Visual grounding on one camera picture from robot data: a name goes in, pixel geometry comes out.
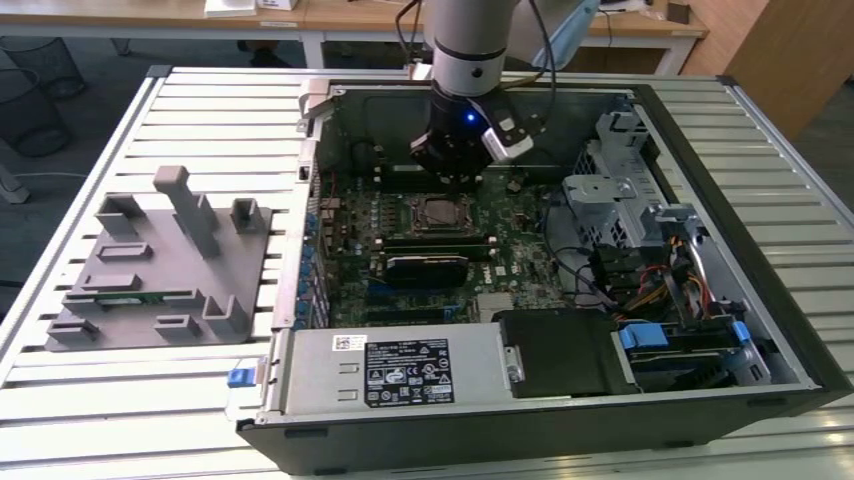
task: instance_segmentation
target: wooden desk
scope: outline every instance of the wooden desk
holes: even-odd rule
[[[376,0],[309,0],[302,18],[302,29],[312,41],[397,41],[393,17],[400,5]],[[611,14],[611,29],[604,17],[596,17],[581,46],[645,48],[665,51],[655,73],[677,75],[691,53],[693,43],[707,33],[699,21],[689,25],[655,20],[639,13]],[[404,17],[401,27],[410,31],[413,10]],[[418,22],[422,27],[424,15]]]
[[[374,0],[301,0],[293,11],[204,18],[204,0],[0,0],[0,35],[297,40],[308,68],[322,68],[325,41],[396,42],[398,9]],[[404,31],[410,22],[412,13]],[[596,18],[583,46],[663,49],[656,73],[675,75],[705,28],[625,13],[611,15],[611,34],[605,18]]]

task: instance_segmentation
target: metal bracket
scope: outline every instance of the metal bracket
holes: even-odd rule
[[[301,85],[298,95],[298,111],[302,118],[317,118],[332,110],[332,99],[334,95],[329,93],[329,80],[325,78],[312,78]]]
[[[504,347],[504,365],[507,365],[507,379],[509,383],[524,382],[521,356],[516,347]]]

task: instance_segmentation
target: blue latch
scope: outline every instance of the blue latch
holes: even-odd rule
[[[234,368],[228,372],[228,388],[254,386],[254,368]]]
[[[657,323],[631,323],[619,331],[623,348],[665,347],[668,345],[664,329]]]
[[[749,341],[749,330],[747,330],[747,325],[740,320],[732,322],[732,332],[735,332],[735,337],[740,343]]]

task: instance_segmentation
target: warning label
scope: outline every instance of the warning label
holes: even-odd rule
[[[453,403],[446,339],[364,345],[364,403],[370,408]]]

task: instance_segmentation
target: motherboard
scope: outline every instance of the motherboard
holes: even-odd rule
[[[564,307],[541,234],[553,188],[513,170],[486,171],[466,193],[386,193],[368,179],[328,178],[330,326],[488,322],[500,310]]]

